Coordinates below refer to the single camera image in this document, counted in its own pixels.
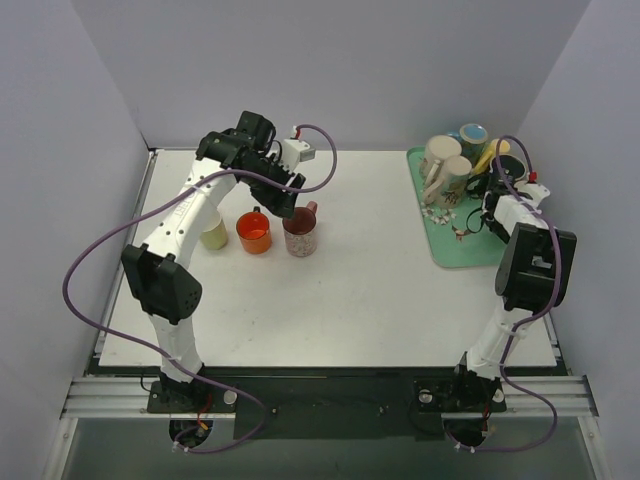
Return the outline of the orange mug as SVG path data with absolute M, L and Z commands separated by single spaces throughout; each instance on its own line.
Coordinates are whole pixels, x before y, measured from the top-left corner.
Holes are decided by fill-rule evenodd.
M 244 251 L 249 254 L 266 253 L 272 246 L 269 219 L 258 206 L 237 220 L 236 233 Z

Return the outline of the pink patterned mug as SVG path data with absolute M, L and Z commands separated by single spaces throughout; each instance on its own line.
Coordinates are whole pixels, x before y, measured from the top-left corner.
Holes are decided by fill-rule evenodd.
M 282 220 L 285 246 L 290 255 L 304 258 L 316 251 L 317 210 L 318 204 L 310 201 L 306 206 L 296 207 L 291 218 Z

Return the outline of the pale yellow mug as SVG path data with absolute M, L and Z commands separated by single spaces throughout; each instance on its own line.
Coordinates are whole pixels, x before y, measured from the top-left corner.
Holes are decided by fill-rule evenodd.
M 209 250 L 220 250 L 228 243 L 228 233 L 221 215 L 215 215 L 204 231 L 200 234 L 200 241 Z

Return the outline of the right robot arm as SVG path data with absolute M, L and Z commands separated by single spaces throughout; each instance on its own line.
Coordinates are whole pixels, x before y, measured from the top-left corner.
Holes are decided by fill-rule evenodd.
M 549 195 L 529 178 L 490 173 L 482 220 L 506 248 L 495 277 L 497 304 L 491 319 L 446 386 L 449 402 L 459 409 L 496 401 L 510 354 L 529 326 L 564 300 L 577 236 L 542 216 L 539 206 Z

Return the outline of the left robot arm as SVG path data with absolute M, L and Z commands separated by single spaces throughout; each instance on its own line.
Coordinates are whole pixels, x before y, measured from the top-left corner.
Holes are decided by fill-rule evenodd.
M 274 154 L 274 137 L 274 125 L 248 111 L 236 127 L 208 133 L 181 190 L 185 199 L 170 208 L 141 245 L 128 245 L 121 255 L 131 293 L 168 354 L 162 360 L 161 391 L 186 412 L 200 408 L 208 390 L 194 378 L 203 368 L 192 322 L 202 286 L 188 270 L 200 235 L 218 219 L 218 206 L 241 181 L 241 170 L 247 171 L 243 181 L 263 207 L 281 218 L 291 217 L 297 195 L 283 188 L 302 187 L 305 178 L 295 169 L 315 156 L 314 148 L 296 137 L 282 141 Z

